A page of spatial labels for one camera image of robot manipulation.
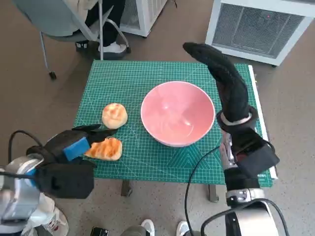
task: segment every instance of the bowl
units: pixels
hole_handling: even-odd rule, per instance
[[[141,120],[153,138],[170,147],[189,146],[211,129],[215,108],[196,85],[172,81],[154,87],[143,99]]]

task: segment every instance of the pastry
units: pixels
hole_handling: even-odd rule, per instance
[[[103,142],[92,143],[91,148],[85,153],[86,156],[106,161],[117,161],[123,152],[123,144],[115,138],[106,138]]]
[[[107,128],[118,129],[126,124],[127,120],[127,111],[122,104],[111,103],[104,107],[102,121]]]

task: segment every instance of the cable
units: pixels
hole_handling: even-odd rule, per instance
[[[233,213],[233,212],[236,212],[238,210],[241,210],[241,209],[244,209],[246,207],[248,207],[249,205],[253,204],[253,203],[256,203],[256,202],[267,202],[269,203],[270,205],[272,205],[276,210],[277,210],[277,213],[279,214],[279,217],[282,221],[282,224],[283,224],[283,228],[284,228],[284,232],[285,232],[285,235],[286,236],[289,236],[289,230],[287,228],[287,225],[286,225],[286,222],[285,222],[285,219],[284,219],[284,215],[282,214],[281,210],[279,209],[279,207],[271,200],[269,199],[265,199],[265,198],[256,198],[254,200],[251,200],[250,202],[248,203],[244,203],[244,204],[241,204],[235,208],[231,208],[229,210],[225,210],[225,211],[222,211],[214,216],[211,216],[210,218],[208,218],[207,220],[205,220],[203,222],[203,224],[201,225],[201,236],[205,236],[205,227],[213,220],[221,217],[221,216],[225,216],[227,214],[230,214],[230,213]]]
[[[13,139],[15,137],[15,135],[17,133],[22,133],[22,134],[26,134],[27,136],[31,137],[40,147],[43,147],[43,144],[40,142],[40,140],[35,137],[35,135],[27,132],[27,131],[24,131],[24,130],[16,130],[14,131],[11,136],[10,136],[10,139],[9,139],[9,144],[8,144],[8,163],[10,163],[12,161],[12,142],[13,142]]]
[[[275,146],[273,146],[273,145],[271,144],[271,142],[269,142],[269,141],[267,141],[267,140],[265,140],[265,142],[270,146],[271,150],[272,150],[274,153],[276,153]]]
[[[13,177],[13,178],[35,179],[34,176],[14,174],[14,173],[10,173],[10,172],[2,172],[2,171],[0,171],[0,176],[9,176],[9,177]]]
[[[203,155],[203,157],[200,158],[200,160],[198,161],[197,165],[195,166],[195,168],[193,169],[192,173],[190,174],[190,177],[189,177],[189,180],[188,180],[188,184],[187,184],[187,188],[186,188],[186,193],[185,193],[184,205],[185,205],[186,221],[187,221],[187,223],[188,223],[188,227],[189,227],[189,231],[190,231],[191,236],[194,236],[194,235],[193,235],[193,232],[192,232],[191,224],[190,224],[190,221],[189,221],[189,218],[188,218],[188,211],[187,211],[187,198],[188,198],[188,191],[189,191],[189,187],[190,187],[190,184],[191,184],[191,180],[192,180],[193,174],[194,174],[195,171],[197,170],[197,168],[198,168],[200,162],[201,162],[207,155],[209,155],[211,152],[217,150],[218,148],[219,148],[219,147],[215,147],[214,149],[212,149],[211,151],[209,151],[208,153],[206,153],[205,155]]]

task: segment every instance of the floor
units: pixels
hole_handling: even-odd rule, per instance
[[[169,1],[147,39],[128,35],[132,54],[127,60],[193,61],[182,49],[186,41],[204,42],[212,1]],[[72,126],[92,59],[77,54],[71,43],[47,39],[51,68],[58,76],[50,81],[42,60],[38,31],[15,9],[10,0],[0,1],[0,165],[7,162],[7,140],[16,129],[25,129],[41,140]],[[231,58],[254,67],[263,113],[272,143],[281,162],[279,180],[266,189],[268,198],[282,209],[291,235],[315,233],[315,24],[311,24],[278,68],[259,62]],[[14,156],[25,153],[32,143],[19,137]],[[134,193],[120,197],[119,180],[95,180],[86,200],[56,200],[68,217],[69,235],[88,236],[92,226],[118,236],[130,225],[151,218],[156,235],[175,235],[177,223],[185,218],[185,184],[134,182]],[[221,201],[209,203],[203,185],[193,185],[189,215],[194,229],[205,218],[226,209],[225,187]],[[223,220],[207,229],[209,236],[224,235]]]

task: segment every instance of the green cutting mat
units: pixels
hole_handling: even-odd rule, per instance
[[[236,65],[249,90],[250,104],[256,107],[248,66]],[[121,103],[128,122],[115,137],[123,142],[123,155],[115,162],[95,160],[95,177],[132,180],[188,182],[197,161],[220,144],[220,128],[215,122],[210,132],[197,143],[184,148],[167,147],[154,140],[140,118],[145,95],[166,81],[187,81],[206,91],[216,112],[221,109],[215,80],[205,65],[162,61],[94,61],[74,125],[101,123],[103,108]],[[261,135],[259,122],[257,132]],[[224,184],[220,154],[217,150],[201,163],[192,182]],[[269,171],[260,175],[262,186],[271,186]]]

